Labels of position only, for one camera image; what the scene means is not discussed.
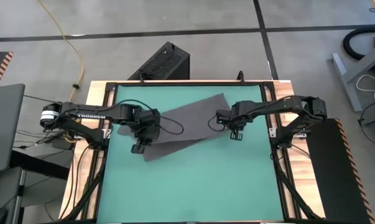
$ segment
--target black stand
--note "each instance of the black stand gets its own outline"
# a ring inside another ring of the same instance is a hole
[[[63,180],[67,180],[68,172],[70,171],[70,169],[66,167],[53,164],[42,159],[37,159],[35,157],[28,156],[17,151],[12,151],[9,167],[21,167],[28,171],[36,172],[50,177],[56,177]]]

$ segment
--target white label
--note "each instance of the white label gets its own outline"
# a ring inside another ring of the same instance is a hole
[[[91,119],[105,119],[106,116],[100,115],[87,115],[87,114],[77,114],[79,118],[91,118]]]
[[[43,111],[41,115],[54,115],[54,116],[58,116],[58,112],[56,112],[56,111]]]
[[[55,119],[55,116],[53,115],[42,115],[40,119]]]

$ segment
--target yellow cable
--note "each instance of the yellow cable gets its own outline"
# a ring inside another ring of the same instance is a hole
[[[69,139],[66,137],[65,134],[63,134],[63,138],[64,138],[64,140],[66,140],[66,141],[69,142],[69,143],[76,143],[76,140],[69,140]]]
[[[54,21],[54,23],[56,24],[58,30],[60,31],[62,37],[63,37],[63,40],[69,44],[69,46],[71,46],[73,48],[73,50],[75,51],[75,53],[78,55],[78,59],[80,60],[80,63],[81,63],[81,73],[80,73],[80,76],[78,78],[78,81],[76,81],[75,84],[79,85],[82,78],[83,78],[83,75],[84,75],[84,71],[83,71],[83,61],[82,61],[82,57],[80,55],[80,53],[76,50],[76,48],[74,47],[74,45],[72,45],[64,36],[64,33],[63,33],[63,30],[62,28],[60,28],[59,24],[57,23],[56,19],[54,18],[54,16],[49,12],[49,10],[45,7],[45,5],[42,3],[41,0],[38,0],[39,1],[39,4],[43,7],[43,9],[45,9],[45,11],[48,13],[48,15],[50,16],[50,18],[52,18],[52,20]],[[73,87],[73,91],[71,92],[71,95],[68,99],[69,102],[71,102],[73,96],[74,96],[74,93],[75,93],[75,87]]]

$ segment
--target metal leg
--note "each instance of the metal leg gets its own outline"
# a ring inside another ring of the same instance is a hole
[[[343,66],[343,63],[337,53],[333,53],[331,56],[338,72],[338,76],[346,90],[346,93],[348,94],[353,110],[355,112],[362,111],[363,107],[361,106],[359,98],[357,96],[356,84],[352,83],[352,81],[356,77],[363,75],[363,73],[367,72],[375,65],[375,48],[363,59],[353,65],[353,67],[348,71],[346,71],[345,66]]]
[[[53,164],[51,162],[43,161],[32,156],[28,156],[24,153],[12,151],[10,167],[21,167],[25,170],[40,173],[50,177],[56,177],[59,179],[67,180],[68,168]]]
[[[356,86],[351,82],[346,83],[345,79],[343,78],[343,74],[346,73],[346,69],[341,59],[339,58],[339,55],[337,53],[333,53],[332,60],[334,61],[334,66],[336,67],[336,71],[338,72],[338,77],[340,78],[342,85],[345,88],[345,92],[348,95],[353,110],[355,112],[362,111],[363,108],[361,107],[361,103],[356,92]]]

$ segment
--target orange and black striped tape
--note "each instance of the orange and black striped tape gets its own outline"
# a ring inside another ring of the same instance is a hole
[[[9,63],[11,62],[12,57],[13,57],[13,52],[8,52],[5,56],[5,58],[3,59],[1,65],[0,65],[0,81],[1,81],[1,78],[3,77],[3,75],[5,73],[5,70],[6,70],[7,66],[9,66]]]
[[[336,123],[338,125],[338,128],[339,128],[339,131],[341,133],[342,140],[345,144],[346,153],[347,153],[348,158],[350,160],[350,165],[351,165],[351,168],[353,170],[354,176],[356,177],[357,186],[360,190],[361,197],[363,198],[363,203],[364,203],[364,206],[366,207],[366,210],[367,210],[369,222],[371,224],[375,224],[374,215],[373,215],[373,212],[371,211],[371,207],[369,206],[367,196],[366,196],[366,192],[364,191],[363,184],[361,183],[361,179],[360,179],[359,173],[357,171],[356,164],[354,163],[354,159],[353,159],[352,153],[350,151],[348,140],[346,139],[345,131],[343,130],[343,126],[341,124],[341,121],[339,119],[335,119],[335,121],[336,121]]]

